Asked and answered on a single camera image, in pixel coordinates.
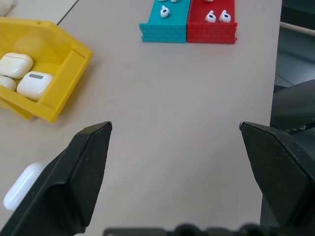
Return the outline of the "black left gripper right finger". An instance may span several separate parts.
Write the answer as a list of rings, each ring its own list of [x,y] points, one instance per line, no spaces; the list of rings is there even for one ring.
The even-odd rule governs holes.
[[[246,121],[239,129],[263,196],[260,226],[273,235],[315,236],[315,160],[284,131]]]

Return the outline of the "teal brick-pattern tray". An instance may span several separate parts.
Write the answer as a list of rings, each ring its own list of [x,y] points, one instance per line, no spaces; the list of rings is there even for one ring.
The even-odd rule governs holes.
[[[160,17],[161,6],[169,8],[171,14],[167,18]],[[146,23],[140,23],[142,41],[150,43],[186,43],[187,20],[190,0],[172,3],[170,0],[160,2],[154,0],[153,7]]]

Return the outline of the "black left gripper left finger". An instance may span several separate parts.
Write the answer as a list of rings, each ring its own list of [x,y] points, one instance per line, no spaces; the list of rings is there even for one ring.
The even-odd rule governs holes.
[[[47,164],[0,236],[75,236],[89,226],[103,182],[112,123],[78,132]]]

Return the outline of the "white cloth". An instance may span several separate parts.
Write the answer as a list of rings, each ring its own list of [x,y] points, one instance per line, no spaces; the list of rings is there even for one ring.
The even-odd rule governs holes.
[[[0,17],[4,17],[17,4],[17,0],[0,0]]]

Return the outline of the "yellow plastic bin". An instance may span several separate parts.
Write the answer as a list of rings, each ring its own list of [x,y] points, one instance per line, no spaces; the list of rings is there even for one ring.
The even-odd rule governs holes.
[[[88,47],[53,22],[0,17],[0,58],[7,53],[30,56],[32,71],[54,77],[38,101],[0,86],[0,110],[48,122],[56,121],[93,56]]]

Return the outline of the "beige wooden rod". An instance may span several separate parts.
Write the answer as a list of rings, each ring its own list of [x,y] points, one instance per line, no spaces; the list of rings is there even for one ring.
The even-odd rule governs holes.
[[[313,29],[308,29],[285,22],[280,22],[280,27],[315,37],[315,30]]]

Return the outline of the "red brick-pattern tray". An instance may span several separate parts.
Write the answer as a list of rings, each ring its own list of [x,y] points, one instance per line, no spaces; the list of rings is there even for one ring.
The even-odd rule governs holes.
[[[214,10],[215,23],[205,22],[210,10]],[[219,22],[223,10],[231,15],[230,23]],[[188,43],[234,44],[236,29],[235,0],[191,0],[187,21]]]

